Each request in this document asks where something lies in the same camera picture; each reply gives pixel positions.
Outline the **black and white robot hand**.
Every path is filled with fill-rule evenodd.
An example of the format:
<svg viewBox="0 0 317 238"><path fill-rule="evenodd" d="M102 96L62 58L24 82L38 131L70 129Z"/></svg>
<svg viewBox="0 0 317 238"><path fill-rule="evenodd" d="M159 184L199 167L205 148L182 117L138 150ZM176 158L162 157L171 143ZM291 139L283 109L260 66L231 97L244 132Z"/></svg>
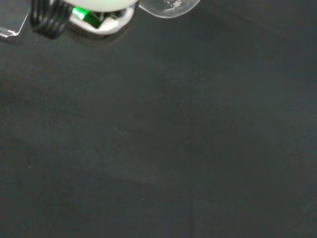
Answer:
<svg viewBox="0 0 317 238"><path fill-rule="evenodd" d="M85 38L107 38L132 20L137 0L32 0L30 25L33 32L56 39L67 28Z"/></svg>

